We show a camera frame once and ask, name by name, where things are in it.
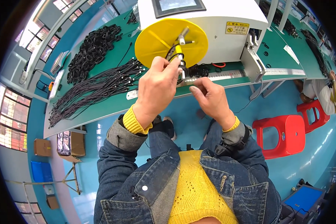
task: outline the blue wall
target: blue wall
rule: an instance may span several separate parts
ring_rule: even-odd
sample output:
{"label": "blue wall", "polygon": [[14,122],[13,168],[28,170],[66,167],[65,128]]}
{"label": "blue wall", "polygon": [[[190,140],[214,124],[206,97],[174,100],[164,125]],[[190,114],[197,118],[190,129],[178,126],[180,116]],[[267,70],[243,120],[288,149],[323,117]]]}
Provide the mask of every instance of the blue wall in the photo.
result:
{"label": "blue wall", "polygon": [[[61,40],[57,43],[56,47],[52,51],[49,59],[43,71],[49,73],[54,60],[57,56],[64,51],[71,50],[73,43],[76,41],[77,37],[82,33],[87,23],[92,19],[92,17],[99,11],[99,7],[102,6],[103,0],[99,0],[94,3],[89,9],[87,9],[76,21],[71,25],[71,27],[66,31]],[[43,83],[50,84],[51,79],[41,76],[40,80]],[[47,93],[36,88],[35,94],[48,98]],[[44,120],[45,120],[45,105],[46,103],[38,99],[33,98],[31,101],[31,107],[29,111],[29,117],[27,121],[27,159],[29,162],[29,171],[31,180],[34,181],[32,177],[31,161],[36,162],[49,162],[49,157],[41,157],[34,155],[34,140],[36,138],[43,138],[44,135]],[[37,201],[39,203],[42,214],[44,215],[46,222],[48,224],[65,224],[67,219],[63,214],[61,209],[50,209],[46,203],[46,194],[42,185],[33,185]]]}

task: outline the red plastic stool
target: red plastic stool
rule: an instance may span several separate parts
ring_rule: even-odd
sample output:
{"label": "red plastic stool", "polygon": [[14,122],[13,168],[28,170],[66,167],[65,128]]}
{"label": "red plastic stool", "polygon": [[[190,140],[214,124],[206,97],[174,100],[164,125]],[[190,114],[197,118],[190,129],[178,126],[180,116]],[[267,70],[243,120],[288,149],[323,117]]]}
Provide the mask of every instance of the red plastic stool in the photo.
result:
{"label": "red plastic stool", "polygon": [[[278,145],[272,150],[263,149],[263,128],[275,127],[279,133]],[[299,115],[282,115],[253,122],[258,145],[265,159],[274,159],[300,153],[305,147],[304,120]]]}
{"label": "red plastic stool", "polygon": [[[310,110],[311,108],[314,110],[315,121],[312,124],[309,124],[309,119],[307,117],[306,111]],[[318,119],[318,116],[316,114],[315,108],[318,109],[318,113],[320,115],[319,119]],[[321,104],[318,100],[314,100],[310,103],[303,103],[303,104],[297,105],[296,110],[297,110],[297,112],[302,113],[302,117],[304,118],[304,123],[305,123],[306,134],[312,132],[313,130],[315,130],[318,127],[323,126],[330,119],[330,115],[325,114],[325,112],[323,111],[323,108],[321,107]]]}

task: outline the warning label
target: warning label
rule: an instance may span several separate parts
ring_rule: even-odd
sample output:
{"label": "warning label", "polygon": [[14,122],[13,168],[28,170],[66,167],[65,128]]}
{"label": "warning label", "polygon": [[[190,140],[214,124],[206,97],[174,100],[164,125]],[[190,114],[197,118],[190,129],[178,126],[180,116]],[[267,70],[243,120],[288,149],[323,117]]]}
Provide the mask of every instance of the warning label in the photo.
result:
{"label": "warning label", "polygon": [[249,24],[238,22],[227,22],[225,33],[226,34],[241,34],[246,35],[249,30]]}

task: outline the wrist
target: wrist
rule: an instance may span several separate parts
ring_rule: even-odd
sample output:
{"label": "wrist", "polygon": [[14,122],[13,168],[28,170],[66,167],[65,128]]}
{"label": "wrist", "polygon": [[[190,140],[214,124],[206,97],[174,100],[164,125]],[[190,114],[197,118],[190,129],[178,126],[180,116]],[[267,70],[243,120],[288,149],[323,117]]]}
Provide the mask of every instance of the wrist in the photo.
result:
{"label": "wrist", "polygon": [[232,128],[235,124],[235,121],[236,121],[236,117],[231,110],[229,110],[227,115],[219,119],[219,121],[217,120],[217,122],[220,124],[220,126],[222,127],[224,131],[227,131],[230,128]]}
{"label": "wrist", "polygon": [[144,107],[139,103],[135,103],[132,107],[132,110],[138,123],[142,126],[143,129],[146,129],[156,117],[146,112]]}

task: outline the yellow sweater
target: yellow sweater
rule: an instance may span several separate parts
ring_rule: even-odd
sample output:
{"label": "yellow sweater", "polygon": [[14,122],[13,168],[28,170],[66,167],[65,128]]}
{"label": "yellow sweater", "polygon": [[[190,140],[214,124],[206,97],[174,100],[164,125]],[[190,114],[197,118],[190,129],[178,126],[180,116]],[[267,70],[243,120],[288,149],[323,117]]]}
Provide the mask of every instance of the yellow sweater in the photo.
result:
{"label": "yellow sweater", "polygon": [[[239,123],[236,118],[233,128],[228,131],[236,128]],[[143,129],[135,118],[132,107],[124,115],[123,124],[128,131],[134,134],[147,134],[148,130],[152,128],[150,125]],[[215,217],[222,224],[237,224],[237,218],[233,211],[225,203],[199,164],[201,153],[202,150],[179,152],[180,172],[168,223],[188,224],[204,217]]]}

